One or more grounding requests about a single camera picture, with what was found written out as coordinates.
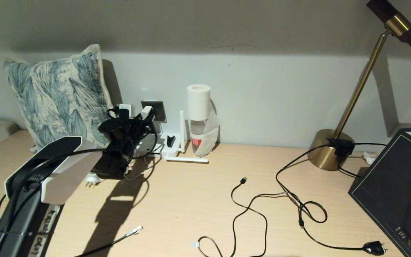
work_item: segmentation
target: white tissue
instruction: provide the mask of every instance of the white tissue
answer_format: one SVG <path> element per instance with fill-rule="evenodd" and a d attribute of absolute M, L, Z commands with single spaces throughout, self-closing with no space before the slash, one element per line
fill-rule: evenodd
<path fill-rule="evenodd" d="M 220 123 L 218 122 L 217 115 L 212 108 L 212 104 L 209 105 L 209 118 L 207 119 L 207 123 L 205 124 L 201 144 L 196 150 L 196 153 L 194 153 L 197 156 L 205 156 L 212 152 L 212 149 L 218 139 L 218 130 L 220 128 Z"/>
<path fill-rule="evenodd" d="M 376 153 L 368 153 L 368 152 L 364 152 L 362 153 L 362 158 L 364 158 L 364 160 L 366 160 L 366 163 L 371 165 L 375 159 L 377 158 L 377 154 Z"/>

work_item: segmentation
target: handwritten label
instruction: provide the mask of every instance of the handwritten label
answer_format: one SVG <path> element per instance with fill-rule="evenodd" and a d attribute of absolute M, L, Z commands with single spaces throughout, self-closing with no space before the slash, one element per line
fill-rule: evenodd
<path fill-rule="evenodd" d="M 42 224 L 39 227 L 38 234 L 36 235 L 36 239 L 34 239 L 33 245 L 31 246 L 31 250 L 29 256 L 31 257 L 40 257 L 43 250 L 45 243 L 47 241 L 47 237 L 49 237 L 49 233 L 52 230 L 52 226 L 54 224 L 55 218 L 58 214 L 58 210 L 60 209 L 59 205 L 50 205 L 49 209 L 45 213 L 44 219 L 42 220 Z"/>

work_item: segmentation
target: brass desk lamp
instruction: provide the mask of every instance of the brass desk lamp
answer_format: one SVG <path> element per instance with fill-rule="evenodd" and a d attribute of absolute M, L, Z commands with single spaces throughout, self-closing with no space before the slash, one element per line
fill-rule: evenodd
<path fill-rule="evenodd" d="M 411 23 L 399 13 L 391 3 L 387 0 L 370 0 L 367 3 L 367 7 L 385 24 L 386 31 L 383 32 L 377 44 L 375 44 L 374 50 L 370 56 L 370 60 L 365 66 L 364 73 L 359 79 L 359 82 L 354 90 L 354 93 L 349 101 L 344 114 L 342 115 L 336 130 L 320 130 L 315 135 L 310 149 L 321 145 L 330 145 L 331 140 L 349 140 L 354 143 L 353 139 L 342 132 L 350 114 L 356 104 L 359 95 L 361 94 L 367 78 L 372 71 L 372 67 L 377 60 L 377 57 L 385 43 L 388 35 L 396 36 L 400 41 L 406 42 L 411 46 Z M 348 157 L 348 153 L 337 151 L 334 146 L 326 146 L 318 148 L 310 152 L 307 156 L 315 166 L 328 170 L 336 171 L 345 162 Z"/>

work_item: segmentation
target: wooden desk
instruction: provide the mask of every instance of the wooden desk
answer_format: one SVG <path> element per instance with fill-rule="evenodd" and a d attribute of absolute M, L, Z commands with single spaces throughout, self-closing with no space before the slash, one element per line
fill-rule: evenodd
<path fill-rule="evenodd" d="M 33 142 L 26 131 L 0 143 L 0 197 L 4 193 L 3 181 L 31 156 L 31 146 Z M 256 194 L 281 192 L 275 181 L 276 172 L 304 151 L 222 143 L 208 156 L 209 164 L 161 160 L 147 181 L 142 177 L 134 182 L 105 181 L 91 188 L 83 182 L 64 207 L 47 256 L 81 254 L 84 249 L 113 241 L 139 225 L 144 226 L 140 234 L 92 256 L 200 257 L 198 249 L 191 246 L 200 236 L 214 238 L 223 255 L 229 256 L 233 250 L 231 223 L 243 211 L 231 201 L 233 187 L 242 177 L 248 177 L 246 184 L 235 192 L 235 199 L 244 205 Z M 134 165 L 139 172 L 147 166 L 143 160 Z M 349 158 L 344 168 L 357 172 L 366 166 L 360 158 Z M 323 224 L 304 218 L 306 228 L 319 241 L 333 246 L 361 247 L 378 240 L 389 249 L 385 256 L 402 256 L 348 195 L 352 178 L 338 171 L 323 171 L 304 161 L 284 171 L 280 179 L 301 200 L 316 201 L 328 211 L 329 219 Z M 269 221 L 265 256 L 370 256 L 361 251 L 333 250 L 313 242 L 300 229 L 297 209 L 286 197 L 259 198 L 252 208 L 264 213 Z M 323 218 L 321 211 L 315 208 L 312 211 L 318 219 Z M 263 218 L 248 212 L 235 224 L 236 256 L 261 254 Z M 207 240 L 201 248 L 210 256 L 218 256 Z"/>

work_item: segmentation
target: decorative pillow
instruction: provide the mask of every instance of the decorative pillow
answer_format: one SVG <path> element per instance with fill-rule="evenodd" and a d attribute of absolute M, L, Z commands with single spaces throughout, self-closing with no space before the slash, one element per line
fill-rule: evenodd
<path fill-rule="evenodd" d="M 98 131 L 112 108 L 99 45 L 57 61 L 6 61 L 4 71 L 38 150 L 67 135 L 108 143 Z"/>

